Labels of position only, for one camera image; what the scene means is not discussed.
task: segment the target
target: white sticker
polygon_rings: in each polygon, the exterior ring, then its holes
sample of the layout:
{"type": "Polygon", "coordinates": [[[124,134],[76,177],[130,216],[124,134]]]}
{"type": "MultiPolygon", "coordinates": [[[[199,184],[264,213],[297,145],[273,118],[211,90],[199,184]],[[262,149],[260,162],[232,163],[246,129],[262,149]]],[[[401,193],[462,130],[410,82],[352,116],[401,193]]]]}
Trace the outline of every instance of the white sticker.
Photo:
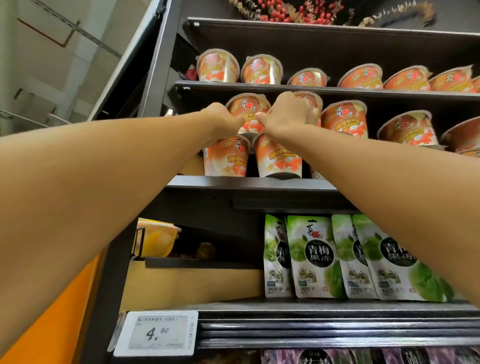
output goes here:
{"type": "Polygon", "coordinates": [[[129,312],[113,355],[193,355],[197,321],[197,311],[129,312]]]}

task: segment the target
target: bare skin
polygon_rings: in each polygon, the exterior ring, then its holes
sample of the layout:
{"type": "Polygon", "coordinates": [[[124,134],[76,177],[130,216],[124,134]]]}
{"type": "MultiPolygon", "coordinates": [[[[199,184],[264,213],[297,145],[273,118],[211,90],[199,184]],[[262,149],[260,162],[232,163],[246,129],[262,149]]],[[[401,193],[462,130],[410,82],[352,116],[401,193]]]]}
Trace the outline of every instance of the bare skin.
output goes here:
{"type": "MultiPolygon", "coordinates": [[[[288,92],[258,119],[267,134],[480,304],[470,279],[480,250],[479,162],[340,135],[314,126],[317,115],[288,92]]],[[[243,123],[212,104],[189,115],[1,138],[0,357],[188,158],[243,123]]]]}

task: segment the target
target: shelving unit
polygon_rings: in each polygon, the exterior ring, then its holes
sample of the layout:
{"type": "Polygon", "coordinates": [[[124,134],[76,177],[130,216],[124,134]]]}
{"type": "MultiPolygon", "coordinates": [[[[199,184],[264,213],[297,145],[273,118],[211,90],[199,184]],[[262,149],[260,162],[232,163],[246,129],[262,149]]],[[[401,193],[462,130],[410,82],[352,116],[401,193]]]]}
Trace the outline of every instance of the shelving unit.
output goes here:
{"type": "MultiPolygon", "coordinates": [[[[332,87],[346,71],[367,62],[383,67],[384,80],[413,64],[425,65],[437,73],[478,62],[480,33],[249,22],[234,19],[240,16],[228,1],[218,0],[202,2],[201,6],[191,0],[183,3],[168,0],[161,13],[156,44],[150,49],[152,62],[145,73],[146,86],[141,100],[137,96],[136,102],[131,101],[131,109],[137,106],[132,116],[158,116],[165,106],[178,113],[199,110],[213,101],[225,103],[243,92],[263,93],[273,102],[281,92],[301,90],[288,85],[184,80],[182,74],[188,65],[195,64],[194,57],[208,48],[227,49],[240,64],[246,56],[272,54],[283,64],[283,83],[300,69],[320,67],[331,77],[329,87],[304,90],[319,94],[324,106],[345,99],[364,101],[369,108],[367,124],[371,137],[385,121],[412,109],[433,113],[437,135],[480,114],[480,94],[332,87]],[[209,12],[219,18],[198,17],[212,16],[209,12]]],[[[240,263],[247,263],[249,254],[256,256],[263,250],[265,213],[357,211],[326,181],[279,181],[253,174],[245,178],[176,176],[140,216],[172,222],[199,234],[201,231],[203,237],[212,241],[227,238],[234,242],[234,248],[241,247],[239,259],[245,260],[240,263]]],[[[80,363],[161,361],[112,355],[126,317],[126,313],[118,316],[118,310],[135,229],[136,221],[133,221],[103,254],[103,268],[94,283],[96,294],[92,295],[87,309],[83,345],[78,350],[80,363]]],[[[251,258],[255,266],[257,258],[251,258]]],[[[162,264],[147,258],[145,269],[165,267],[162,264]]],[[[222,268],[234,268],[239,262],[232,262],[230,266],[222,264],[222,268]]],[[[199,313],[197,352],[266,347],[480,345],[480,311],[467,303],[249,299],[192,305],[185,310],[199,313]]],[[[192,360],[169,358],[167,361],[191,363],[192,360]]]]}

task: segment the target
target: orange wall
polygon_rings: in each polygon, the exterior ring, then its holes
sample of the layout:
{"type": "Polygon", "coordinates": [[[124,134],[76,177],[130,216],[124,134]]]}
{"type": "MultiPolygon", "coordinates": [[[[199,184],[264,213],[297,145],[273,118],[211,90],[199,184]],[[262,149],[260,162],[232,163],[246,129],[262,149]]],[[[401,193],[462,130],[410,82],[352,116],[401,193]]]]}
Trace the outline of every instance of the orange wall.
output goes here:
{"type": "Polygon", "coordinates": [[[72,362],[98,257],[0,359],[0,364],[72,362]]]}

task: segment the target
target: yellow fruit jelly cup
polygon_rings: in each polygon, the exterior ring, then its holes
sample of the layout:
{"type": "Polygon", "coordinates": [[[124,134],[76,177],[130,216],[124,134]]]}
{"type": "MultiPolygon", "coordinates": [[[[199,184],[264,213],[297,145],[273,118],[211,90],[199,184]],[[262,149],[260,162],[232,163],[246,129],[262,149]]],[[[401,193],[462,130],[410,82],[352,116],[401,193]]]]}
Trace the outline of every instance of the yellow fruit jelly cup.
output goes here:
{"type": "MultiPolygon", "coordinates": [[[[181,229],[175,225],[160,221],[138,221],[137,228],[145,228],[142,256],[165,257],[172,251],[175,239],[181,229]]],[[[140,255],[142,232],[137,232],[135,255],[140,255]]]]}

